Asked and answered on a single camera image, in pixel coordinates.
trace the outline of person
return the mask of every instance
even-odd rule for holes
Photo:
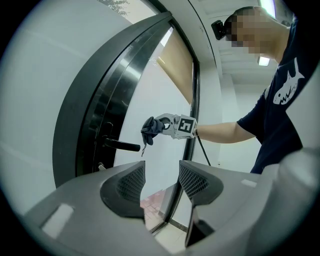
[[[294,125],[286,114],[319,62],[319,48],[305,23],[294,17],[286,27],[259,6],[236,10],[224,23],[225,35],[234,47],[276,60],[273,80],[255,107],[236,122],[199,125],[201,139],[214,143],[237,143],[256,137],[261,143],[251,173],[277,164],[287,154],[302,148]]]

